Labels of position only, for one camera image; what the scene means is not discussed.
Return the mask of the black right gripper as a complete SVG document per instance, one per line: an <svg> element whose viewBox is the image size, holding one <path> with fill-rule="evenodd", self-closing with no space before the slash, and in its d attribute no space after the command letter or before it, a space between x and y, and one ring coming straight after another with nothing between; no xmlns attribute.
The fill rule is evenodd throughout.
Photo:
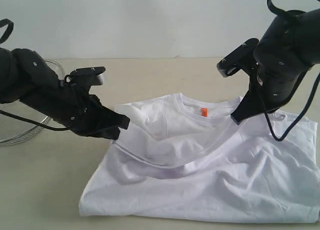
<svg viewBox="0 0 320 230"><path fill-rule="evenodd" d="M244 120L262 114L264 111L259 96L269 113L284 106L306 72L307 66L304 64L250 64L246 67L246 73L250 76L249 90L230 114L231 119L240 125Z"/></svg>

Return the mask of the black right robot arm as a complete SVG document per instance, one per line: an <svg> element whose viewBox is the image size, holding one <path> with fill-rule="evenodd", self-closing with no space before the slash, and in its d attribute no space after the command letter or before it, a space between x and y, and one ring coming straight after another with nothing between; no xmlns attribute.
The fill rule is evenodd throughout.
<svg viewBox="0 0 320 230"><path fill-rule="evenodd" d="M231 114L240 124L272 113L293 97L306 73L320 62L320 11L294 10L297 24L276 17L253 49L254 63L242 65L249 74L249 89Z"/></svg>

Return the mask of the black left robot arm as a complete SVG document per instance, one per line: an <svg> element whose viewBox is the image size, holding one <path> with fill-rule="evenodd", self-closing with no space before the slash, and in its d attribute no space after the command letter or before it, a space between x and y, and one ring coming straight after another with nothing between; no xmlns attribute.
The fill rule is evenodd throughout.
<svg viewBox="0 0 320 230"><path fill-rule="evenodd" d="M103 66L77 68L64 79L35 51L0 50L0 102L20 101L82 137L118 139L130 119L105 107L90 94L103 84Z"/></svg>

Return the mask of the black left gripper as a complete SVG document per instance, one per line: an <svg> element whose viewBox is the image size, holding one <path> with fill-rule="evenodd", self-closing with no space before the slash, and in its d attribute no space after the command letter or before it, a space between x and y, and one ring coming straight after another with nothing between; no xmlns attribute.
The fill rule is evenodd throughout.
<svg viewBox="0 0 320 230"><path fill-rule="evenodd" d="M98 97L72 87L38 87L19 100L82 137L117 140L130 119L104 107Z"/></svg>

